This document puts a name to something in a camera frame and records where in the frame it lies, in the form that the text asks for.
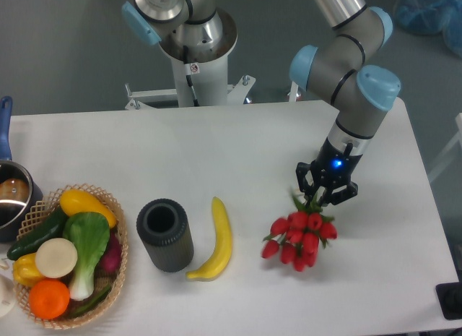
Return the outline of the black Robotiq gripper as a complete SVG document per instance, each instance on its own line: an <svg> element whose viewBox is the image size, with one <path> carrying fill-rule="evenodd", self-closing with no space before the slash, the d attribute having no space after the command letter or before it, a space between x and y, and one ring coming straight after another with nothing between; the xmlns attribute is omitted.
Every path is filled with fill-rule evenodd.
<svg viewBox="0 0 462 336"><path fill-rule="evenodd" d="M358 185L352 181L352 174L370 140L370 137L345 131L336 122L317 158L311 164L297 164L295 173L305 200L312 201L320 188L323 189L322 206L338 205L357 196Z"/></svg>

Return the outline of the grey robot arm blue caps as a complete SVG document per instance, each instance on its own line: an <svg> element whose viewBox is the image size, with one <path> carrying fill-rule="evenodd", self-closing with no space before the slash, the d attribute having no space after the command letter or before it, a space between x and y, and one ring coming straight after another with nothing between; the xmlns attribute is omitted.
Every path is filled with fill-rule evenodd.
<svg viewBox="0 0 462 336"><path fill-rule="evenodd" d="M311 163L299 163L297 182L308 204L339 204L358 192L352 173L400 92L399 78L368 59L390 38L393 23L364 0L315 0L335 38L325 48L305 46L289 77L338 116ZM173 67L182 107L227 105L227 57L235 47L234 20L216 0L132 0L121 14L144 43L159 46Z"/></svg>

